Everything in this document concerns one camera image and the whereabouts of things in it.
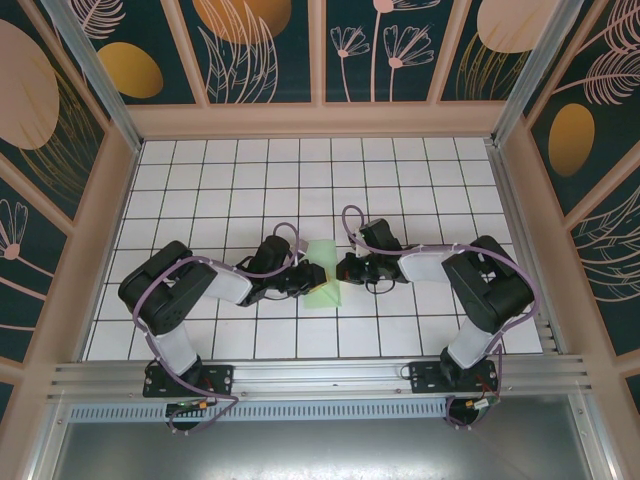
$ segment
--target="grid tile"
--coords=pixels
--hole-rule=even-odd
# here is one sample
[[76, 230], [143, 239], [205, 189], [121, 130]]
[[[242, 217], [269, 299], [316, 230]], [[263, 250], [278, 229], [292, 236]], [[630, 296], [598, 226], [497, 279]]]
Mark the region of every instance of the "grid tile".
[[[340, 214], [354, 204], [385, 218], [403, 245], [487, 233], [515, 258], [483, 149], [480, 139], [451, 138], [147, 142], [85, 358], [151, 359], [117, 288], [171, 240], [236, 265], [286, 221], [305, 240], [335, 239], [341, 260], [352, 250]], [[349, 215], [358, 225], [356, 212]], [[287, 228], [278, 235], [294, 241]], [[389, 286], [381, 282], [378, 292]], [[203, 296], [186, 327], [202, 358], [345, 358], [437, 355], [465, 319], [448, 283], [399, 284], [378, 296], [343, 283], [341, 299], [337, 309], [308, 309], [304, 298], [243, 308]], [[508, 353], [540, 351], [534, 322], [504, 344]]]

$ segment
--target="metal bar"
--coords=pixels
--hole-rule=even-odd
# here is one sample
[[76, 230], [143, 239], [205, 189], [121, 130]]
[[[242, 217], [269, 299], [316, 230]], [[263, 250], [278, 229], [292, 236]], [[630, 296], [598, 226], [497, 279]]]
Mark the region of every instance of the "metal bar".
[[580, 13], [583, 0], [566, 0], [558, 2], [549, 23], [540, 35], [538, 44], [527, 59], [516, 84], [509, 94], [507, 103], [493, 131], [494, 142], [500, 146], [506, 141], [511, 130], [533, 95], [536, 87], [544, 77], [562, 46], [566, 33]]
[[93, 45], [84, 34], [68, 2], [59, 0], [41, 0], [55, 28], [60, 32], [73, 57], [85, 73], [94, 90], [102, 100], [113, 121], [118, 125], [127, 144], [132, 150], [140, 149], [140, 134], [133, 119], [116, 90], [111, 78], [98, 59]]
[[[415, 398], [409, 381], [401, 376], [405, 366], [415, 360], [235, 362], [233, 392], [243, 401]], [[437, 361], [438, 357], [424, 360]], [[211, 361], [204, 363], [215, 365]], [[59, 365], [49, 390], [49, 402], [149, 402], [142, 396], [145, 365], [145, 362]], [[576, 355], [505, 355], [502, 385], [507, 396], [575, 393], [576, 389], [591, 388], [582, 358]]]

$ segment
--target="purple cable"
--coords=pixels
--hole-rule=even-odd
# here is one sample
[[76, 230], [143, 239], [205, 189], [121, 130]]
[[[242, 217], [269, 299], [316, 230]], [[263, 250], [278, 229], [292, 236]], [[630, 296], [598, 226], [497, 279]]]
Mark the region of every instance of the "purple cable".
[[500, 328], [500, 330], [498, 330], [498, 332], [496, 333], [496, 335], [493, 337], [493, 340], [491, 340], [491, 343], [489, 343], [489, 345], [487, 346], [487, 348], [485, 349], [485, 353], [488, 355], [489, 352], [491, 352], [491, 350], [493, 349], [493, 347], [495, 346], [495, 344], [502, 338], [502, 335], [505, 334], [505, 332], [507, 332], [509, 329], [515, 327], [516, 325], [520, 325], [521, 323], [526, 322], [527, 320], [529, 320], [530, 318], [533, 318], [534, 316], [536, 316], [540, 310], [540, 292], [538, 290], [538, 286], [536, 285], [536, 283], [533, 281], [533, 279], [529, 276], [529, 274], [527, 272], [525, 272], [518, 264], [516, 264], [515, 262], [513, 262], [511, 259], [503, 256], [503, 255], [499, 255], [495, 252], [492, 252], [491, 250], [487, 250], [485, 248], [480, 248], [480, 247], [474, 247], [472, 245], [462, 245], [462, 244], [453, 244], [453, 245], [420, 245], [418, 247], [415, 248], [411, 248], [409, 250], [403, 250], [401, 252], [397, 252], [397, 251], [393, 251], [393, 250], [381, 250], [379, 248], [373, 248], [370, 247], [369, 245], [367, 245], [366, 243], [358, 240], [358, 238], [355, 236], [355, 234], [349, 229], [349, 226], [347, 225], [347, 211], [348, 210], [355, 210], [358, 212], [358, 214], [360, 215], [360, 226], [362, 227], [364, 225], [364, 212], [362, 210], [360, 210], [359, 207], [357, 207], [356, 205], [347, 205], [346, 207], [344, 207], [342, 209], [342, 226], [344, 227], [345, 231], [347, 232], [347, 236], [356, 244], [359, 245], [362, 248], [365, 248], [367, 250], [369, 250], [370, 252], [373, 253], [378, 253], [380, 255], [393, 255], [393, 256], [404, 256], [404, 255], [411, 255], [414, 253], [420, 253], [420, 252], [448, 252], [448, 251], [452, 251], [455, 253], [462, 253], [464, 251], [469, 251], [469, 252], [475, 252], [475, 253], [481, 253], [482, 255], [486, 255], [488, 257], [494, 258], [496, 260], [498, 260], [499, 262], [504, 263], [505, 265], [511, 267], [513, 270], [515, 270], [515, 272], [520, 275], [522, 277], [522, 279], [527, 283], [527, 285], [529, 285], [529, 288], [531, 289], [531, 291], [533, 292], [533, 307], [531, 307], [531, 310], [526, 313], [523, 317], [518, 318], [516, 320], [513, 320], [511, 322], [506, 322], [502, 328]]
[[[276, 231], [278, 230], [278, 228], [280, 228], [282, 226], [287, 226], [287, 227], [289, 227], [289, 228], [291, 228], [293, 230], [293, 232], [295, 234], [295, 237], [296, 237], [295, 252], [297, 254], [297, 252], [299, 251], [299, 248], [300, 248], [300, 235], [298, 233], [298, 229], [296, 227], [294, 227], [290, 223], [282, 222], [282, 223], [279, 223], [278, 225], [275, 226], [275, 228], [273, 229], [273, 233], [275, 234]], [[133, 309], [133, 323], [135, 324], [135, 326], [137, 328], [139, 328], [142, 331], [142, 333], [144, 334], [144, 338], [145, 338], [145, 340], [147, 342], [147, 345], [149, 345], [149, 349], [153, 353], [155, 359], [160, 364], [160, 366], [162, 366], [162, 368], [169, 374], [169, 376], [173, 379], [173, 381], [176, 382], [178, 385], [186, 388], [187, 390], [190, 390], [190, 391], [192, 391], [194, 393], [197, 393], [198, 395], [202, 395], [205, 398], [215, 398], [215, 399], [218, 399], [218, 400], [231, 400], [231, 403], [229, 405], [227, 405], [225, 408], [223, 408], [220, 412], [218, 412], [213, 418], [211, 418], [210, 420], [207, 420], [206, 422], [199, 423], [198, 425], [196, 425], [191, 430], [184, 431], [184, 435], [189, 435], [189, 432], [196, 433], [198, 431], [204, 430], [207, 427], [210, 427], [211, 425], [213, 425], [215, 423], [216, 420], [218, 420], [220, 417], [222, 417], [224, 414], [226, 414], [229, 410], [231, 410], [239, 402], [239, 399], [238, 399], [238, 397], [235, 397], [233, 395], [223, 395], [223, 394], [219, 394], [219, 393], [210, 392], [208, 390], [203, 390], [203, 389], [198, 388], [198, 387], [194, 387], [193, 385], [191, 385], [191, 384], [185, 382], [184, 380], [182, 380], [173, 370], [171, 370], [171, 368], [169, 367], [167, 362], [165, 362], [165, 360], [162, 358], [162, 355], [161, 355], [160, 351], [158, 350], [158, 348], [156, 347], [156, 344], [151, 339], [152, 335], [151, 335], [151, 332], [149, 331], [149, 328], [147, 327], [147, 325], [144, 322], [140, 321], [140, 310], [142, 309], [142, 306], [144, 305], [144, 302], [147, 301], [147, 299], [151, 295], [151, 292], [153, 292], [153, 290], [158, 285], [160, 285], [160, 283], [162, 283], [166, 278], [168, 278], [169, 275], [171, 275], [173, 272], [178, 270], [180, 267], [182, 267], [182, 266], [184, 266], [184, 265], [186, 265], [188, 263], [191, 263], [191, 262], [201, 262], [201, 263], [206, 263], [207, 265], [214, 265], [214, 266], [219, 267], [219, 268], [224, 269], [224, 270], [228, 270], [228, 271], [231, 271], [231, 272], [236, 272], [236, 273], [238, 273], [240, 275], [243, 275], [245, 277], [250, 277], [250, 278], [268, 278], [268, 277], [272, 277], [274, 275], [278, 275], [279, 273], [281, 273], [284, 270], [286, 270], [287, 268], [289, 268], [291, 266], [291, 264], [295, 261], [295, 257], [296, 257], [296, 255], [292, 255], [291, 257], [289, 257], [285, 261], [283, 266], [278, 268], [277, 270], [274, 270], [273, 272], [269, 272], [269, 273], [262, 273], [262, 274], [248, 273], [248, 272], [240, 270], [240, 269], [238, 269], [236, 267], [231, 267], [231, 266], [229, 266], [229, 265], [227, 265], [225, 263], [222, 263], [222, 262], [219, 262], [217, 260], [213, 260], [213, 259], [210, 259], [210, 258], [207, 258], [207, 257], [200, 257], [200, 256], [188, 257], [188, 258], [180, 260], [180, 261], [174, 263], [173, 265], [171, 265], [158, 278], [156, 278], [153, 282], [151, 282], [151, 285], [149, 285], [149, 287], [140, 296], [140, 299], [138, 300], [138, 302], [136, 303], [136, 306]], [[173, 433], [176, 433], [176, 432], [179, 431], [179, 430], [177, 430], [175, 428], [175, 426], [173, 424], [173, 420], [175, 419], [176, 415], [178, 415], [180, 413], [181, 413], [180, 411], [176, 411], [171, 415], [171, 417], [169, 417], [169, 426], [171, 427]]]

